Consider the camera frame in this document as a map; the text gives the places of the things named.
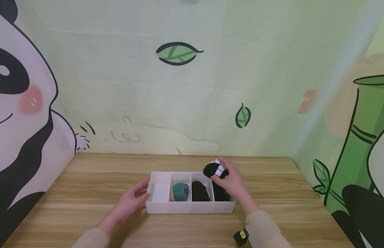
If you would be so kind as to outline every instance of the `wood grain surface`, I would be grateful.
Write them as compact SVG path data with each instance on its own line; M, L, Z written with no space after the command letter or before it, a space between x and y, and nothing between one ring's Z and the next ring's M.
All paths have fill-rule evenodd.
M214 159L77 154L4 247L70 247L83 232L95 227L126 188L150 172L201 172ZM229 159L239 165L246 187L292 247L353 247L291 159ZM233 234L243 223L238 204L233 214L148 215L142 211L117 230L110 247L235 248Z

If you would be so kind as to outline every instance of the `bamboo illustration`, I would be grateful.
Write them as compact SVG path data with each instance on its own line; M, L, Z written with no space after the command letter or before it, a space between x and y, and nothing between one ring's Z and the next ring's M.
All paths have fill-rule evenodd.
M337 210L348 212L342 199L342 191L347 185L374 190L368 172L368 157L384 131L384 75L359 78L354 83L358 84L357 98L348 135L325 190L324 204L331 213Z

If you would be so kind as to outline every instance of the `leaf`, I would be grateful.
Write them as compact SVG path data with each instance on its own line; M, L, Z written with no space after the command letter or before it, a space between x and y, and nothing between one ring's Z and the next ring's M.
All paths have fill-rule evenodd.
M235 117L236 126L238 126L239 128L247 126L247 124L250 121L250 117L251 117L250 109L248 109L247 107L244 107L244 105L242 104L242 107L236 113L236 117Z
M319 194L326 194L327 188L323 185L316 185L314 186L314 191Z
M329 187L330 183L330 172L327 169L326 165L320 162L317 159L313 160L314 164L314 173L316 179L323 185L325 188Z
M185 65L202 52L184 42L166 43L156 50L159 59L169 65Z

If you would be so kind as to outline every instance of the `left hand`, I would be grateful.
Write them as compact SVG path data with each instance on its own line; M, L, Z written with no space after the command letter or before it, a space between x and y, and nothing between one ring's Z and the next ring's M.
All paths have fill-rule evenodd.
M97 227L111 236L117 227L137 209L144 209L145 202L151 196L150 193L146 192L149 180L150 177L147 177L128 188L107 216L100 221Z

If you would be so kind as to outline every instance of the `panda mouth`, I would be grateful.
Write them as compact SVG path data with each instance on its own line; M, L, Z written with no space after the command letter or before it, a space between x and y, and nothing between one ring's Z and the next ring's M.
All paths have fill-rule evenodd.
M2 124L3 122L6 122L8 119L10 119L10 117L12 117L13 116L13 113L11 113L11 115L9 115L9 117L7 117L7 118L5 118L4 120L2 120L1 122L0 122L0 124Z

